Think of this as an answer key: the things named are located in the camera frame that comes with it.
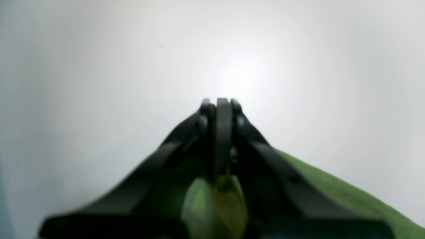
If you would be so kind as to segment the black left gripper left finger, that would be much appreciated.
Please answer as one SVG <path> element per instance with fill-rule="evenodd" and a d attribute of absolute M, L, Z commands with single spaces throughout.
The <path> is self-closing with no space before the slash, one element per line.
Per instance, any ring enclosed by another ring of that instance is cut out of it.
<path fill-rule="evenodd" d="M 94 202 L 46 219 L 41 239 L 187 239 L 181 219 L 197 178 L 214 181 L 231 156 L 231 104 L 203 100 L 158 149 Z"/>

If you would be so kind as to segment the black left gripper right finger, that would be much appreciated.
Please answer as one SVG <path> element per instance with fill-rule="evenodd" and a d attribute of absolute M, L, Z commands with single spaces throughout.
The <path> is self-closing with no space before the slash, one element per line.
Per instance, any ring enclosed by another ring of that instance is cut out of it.
<path fill-rule="evenodd" d="M 240 103 L 230 101 L 234 167 L 246 200 L 244 239 L 394 239 L 383 219 L 344 208 L 314 186 L 249 122 Z"/>

